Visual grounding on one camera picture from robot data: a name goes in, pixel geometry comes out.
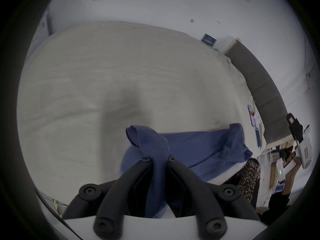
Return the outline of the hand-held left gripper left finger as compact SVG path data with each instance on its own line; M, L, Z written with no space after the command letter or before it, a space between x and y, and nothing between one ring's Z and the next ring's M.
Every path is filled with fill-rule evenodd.
M62 218L96 216L93 223L95 234L104 240L118 240L122 236L125 215L145 217L150 183L151 159L144 157L117 180L83 185Z

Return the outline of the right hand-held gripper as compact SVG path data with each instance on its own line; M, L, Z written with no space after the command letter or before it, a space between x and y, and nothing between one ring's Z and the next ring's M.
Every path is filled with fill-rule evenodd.
M289 124L289 130L297 143L297 147L294 152L296 157L301 159L302 169L307 169L312 161L313 152L311 148L309 134L311 132L311 127L308 125L304 130L297 118L293 114L288 113L286 115L286 120ZM278 174L278 182L285 183L286 175L294 169L296 163L294 160L286 162L284 165L283 159L280 158L276 162L276 170Z

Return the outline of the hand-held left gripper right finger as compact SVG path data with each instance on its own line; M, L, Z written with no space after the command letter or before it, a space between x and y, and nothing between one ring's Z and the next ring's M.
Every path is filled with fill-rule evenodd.
M173 155L166 162L166 203L176 218L196 216L201 239L221 239L228 229L225 216L260 221L237 186L204 182Z

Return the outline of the person's right hand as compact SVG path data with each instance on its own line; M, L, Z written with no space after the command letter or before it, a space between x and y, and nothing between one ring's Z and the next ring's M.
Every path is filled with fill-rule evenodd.
M301 158L299 158L297 155L296 155L296 152L295 150L298 148L298 146L295 146L294 147L294 151L292 152L291 154L291 158L292 158L292 161L295 162L295 167L291 170L291 173L292 174L297 174L299 168L301 167L302 165L302 161L301 161Z

